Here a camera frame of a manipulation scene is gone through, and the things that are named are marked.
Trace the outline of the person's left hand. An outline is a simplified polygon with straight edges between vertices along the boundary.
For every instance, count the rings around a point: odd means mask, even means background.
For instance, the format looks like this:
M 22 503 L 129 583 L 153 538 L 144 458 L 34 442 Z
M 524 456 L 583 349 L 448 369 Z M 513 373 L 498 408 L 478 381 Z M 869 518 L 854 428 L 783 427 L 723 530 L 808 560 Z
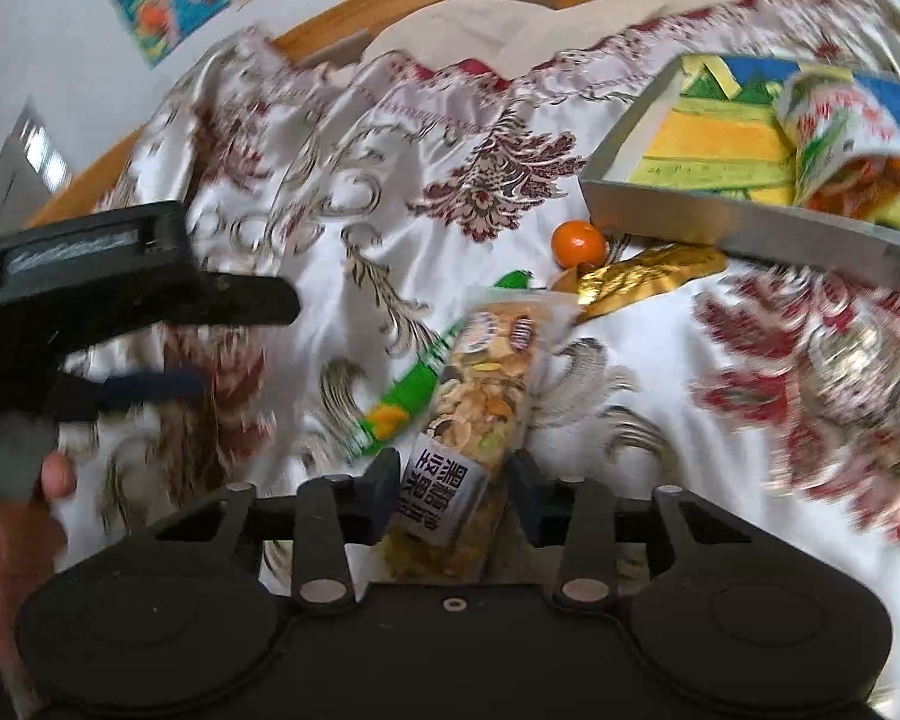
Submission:
M 0 667 L 17 660 L 14 626 L 22 601 L 52 577 L 66 550 L 66 533 L 53 502 L 77 488 L 76 472 L 61 453 L 45 457 L 32 499 L 0 505 Z

